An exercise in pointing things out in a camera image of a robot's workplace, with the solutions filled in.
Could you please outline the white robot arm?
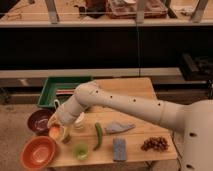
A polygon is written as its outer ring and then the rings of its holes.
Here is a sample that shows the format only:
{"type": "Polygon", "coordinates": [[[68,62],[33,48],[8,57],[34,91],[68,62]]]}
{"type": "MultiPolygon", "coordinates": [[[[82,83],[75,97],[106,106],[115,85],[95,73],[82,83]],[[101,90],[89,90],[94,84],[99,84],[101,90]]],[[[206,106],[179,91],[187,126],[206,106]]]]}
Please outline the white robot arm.
{"type": "Polygon", "coordinates": [[[116,94],[95,81],[78,85],[55,111],[48,126],[68,127],[91,106],[104,106],[184,134],[182,171],[213,171],[213,100],[182,105],[116,94]]]}

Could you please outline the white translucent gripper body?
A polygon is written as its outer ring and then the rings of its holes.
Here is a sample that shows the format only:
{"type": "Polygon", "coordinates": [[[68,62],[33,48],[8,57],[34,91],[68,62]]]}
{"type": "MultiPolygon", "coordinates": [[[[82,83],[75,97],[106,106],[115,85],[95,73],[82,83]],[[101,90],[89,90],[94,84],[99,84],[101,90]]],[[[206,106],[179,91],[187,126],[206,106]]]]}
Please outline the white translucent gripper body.
{"type": "Polygon", "coordinates": [[[61,122],[59,121],[56,114],[53,114],[50,119],[48,120],[47,127],[50,129],[52,126],[59,126],[61,129],[61,137],[57,140],[62,140],[63,136],[67,133],[69,133],[69,128],[66,126],[63,126],[61,122]]]}

